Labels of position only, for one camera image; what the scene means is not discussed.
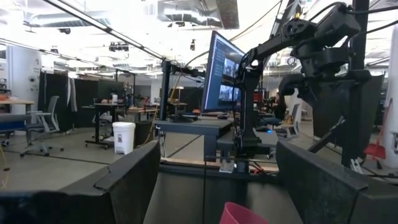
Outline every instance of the ceiling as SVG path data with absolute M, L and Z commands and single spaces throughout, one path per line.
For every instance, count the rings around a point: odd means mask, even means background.
M 177 23 L 159 20 L 158 0 L 65 0 L 67 3 L 85 11 L 90 15 L 106 15 L 108 22 L 114 30 L 123 33 L 138 43 L 150 48 L 151 50 L 175 59 L 180 63 L 187 63 L 193 57 L 209 49 L 211 30 L 216 29 L 228 39 L 243 32 L 247 27 L 255 23 L 261 16 L 276 5 L 279 0 L 225 0 L 227 4 L 217 5 L 215 0 L 186 0 L 193 7 L 195 12 L 201 16 L 213 16 L 212 10 L 222 15 L 221 19 L 237 20 L 238 29 L 224 29 L 217 26 L 195 26 L 194 23 L 186 22 L 184 27 L 179 27 Z M 232 14 L 233 6 L 236 2 L 238 14 Z M 330 0 L 307 0 L 300 1 L 305 6 L 307 12 L 304 16 L 309 18 L 316 14 L 320 9 L 331 3 Z M 390 4 L 397 4 L 397 0 L 371 0 L 372 8 L 386 7 Z M 286 7 L 287 0 L 282 1 L 281 10 Z M 252 47 L 266 41 L 271 33 L 272 25 L 277 15 L 278 7 L 271 10 L 267 16 L 257 22 L 252 28 L 248 29 L 233 42 L 243 51 L 248 51 Z M 131 67 L 145 67 L 152 65 L 156 67 L 160 60 L 148 56 L 146 53 L 129 48 L 127 52 L 110 52 L 109 44 L 117 42 L 118 39 L 98 30 L 94 27 L 71 27 L 70 34 L 61 33 L 59 28 L 67 27 L 38 27 L 32 28 L 23 26 L 23 21 L 30 24 L 39 24 L 43 20 L 40 18 L 51 17 L 49 14 L 65 19 L 68 15 L 54 8 L 43 0 L 1 0 L 0 1 L 0 37 L 7 38 L 23 44 L 35 46 L 41 49 L 57 48 L 61 54 L 76 56 L 91 61 L 99 61 L 106 65 L 129 64 Z M 368 29 L 382 26 L 396 19 L 396 11 L 383 12 L 369 15 Z M 392 28 L 375 32 L 368 35 L 366 47 L 367 60 L 377 60 L 389 56 L 391 44 Z M 195 40 L 195 50 L 190 49 L 192 41 Z M 273 56 L 273 60 L 283 61 L 289 58 L 289 50 L 280 52 Z M 201 67 L 206 64 L 206 55 L 194 61 L 191 65 Z

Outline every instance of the pink bucket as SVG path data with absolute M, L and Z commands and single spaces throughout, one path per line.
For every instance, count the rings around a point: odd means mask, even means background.
M 245 207 L 227 202 L 220 224 L 268 224 L 268 221 Z

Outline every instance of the white trash can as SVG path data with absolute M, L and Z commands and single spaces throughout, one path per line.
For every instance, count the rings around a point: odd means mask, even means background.
M 134 130 L 136 124 L 128 122 L 114 122 L 113 139 L 114 139 L 114 152 L 129 154 L 134 148 Z

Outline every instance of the trash can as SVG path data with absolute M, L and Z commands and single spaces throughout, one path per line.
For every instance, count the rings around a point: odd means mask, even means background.
M 114 122 L 113 139 L 114 152 L 129 154 L 134 148 L 134 131 L 136 124 L 128 122 Z
M 268 221 L 245 207 L 227 202 L 220 224 L 268 224 Z

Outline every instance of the gray office chair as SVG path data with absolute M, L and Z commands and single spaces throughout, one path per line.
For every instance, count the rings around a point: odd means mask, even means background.
M 297 121 L 299 111 L 299 104 L 295 104 L 293 106 L 292 117 L 293 124 L 281 124 L 278 128 L 275 128 L 275 132 L 278 137 L 282 137 L 285 140 L 290 140 L 292 138 L 296 138 L 299 135 L 299 121 Z
M 27 147 L 25 151 L 19 154 L 21 157 L 24 157 L 27 152 L 37 148 L 39 148 L 40 151 L 44 151 L 45 156 L 50 155 L 49 149 L 52 147 L 46 146 L 42 141 L 46 136 L 59 132 L 60 130 L 57 121 L 57 115 L 55 114 L 55 106 L 57 105 L 58 99 L 59 96 L 51 97 L 46 113 L 43 111 L 28 111 L 28 113 L 32 115 L 33 123 L 26 124 L 25 126 Z M 35 140 L 39 140 L 40 144 L 36 147 L 32 143 L 32 133 L 38 133 L 38 135 L 35 136 Z

